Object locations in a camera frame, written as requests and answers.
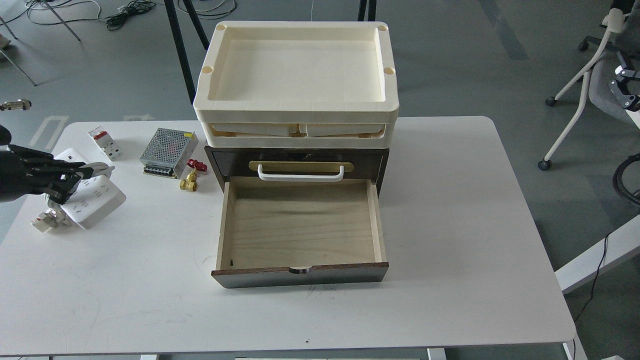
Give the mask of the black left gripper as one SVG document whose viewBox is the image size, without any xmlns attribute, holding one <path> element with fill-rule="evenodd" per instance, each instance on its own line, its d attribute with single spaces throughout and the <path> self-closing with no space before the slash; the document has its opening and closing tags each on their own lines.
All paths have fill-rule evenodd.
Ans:
<svg viewBox="0 0 640 360">
<path fill-rule="evenodd" d="M 34 168 L 50 163 L 54 180 L 47 186 L 31 172 Z M 48 200 L 64 205 L 76 191 L 81 179 L 89 179 L 96 169 L 85 162 L 68 162 L 54 159 L 54 155 L 19 145 L 9 145 L 0 151 L 0 196 L 48 194 Z"/>
</svg>

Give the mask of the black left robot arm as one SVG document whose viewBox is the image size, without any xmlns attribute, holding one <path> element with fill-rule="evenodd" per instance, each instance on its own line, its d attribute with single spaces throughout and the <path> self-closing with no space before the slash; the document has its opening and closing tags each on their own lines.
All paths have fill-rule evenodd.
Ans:
<svg viewBox="0 0 640 360">
<path fill-rule="evenodd" d="M 0 152 L 0 200 L 12 202 L 24 195 L 46 194 L 57 204 L 66 203 L 80 180 L 98 174 L 86 162 L 67 162 L 54 155 L 25 146 L 12 145 L 12 135 L 2 126 Z"/>
</svg>

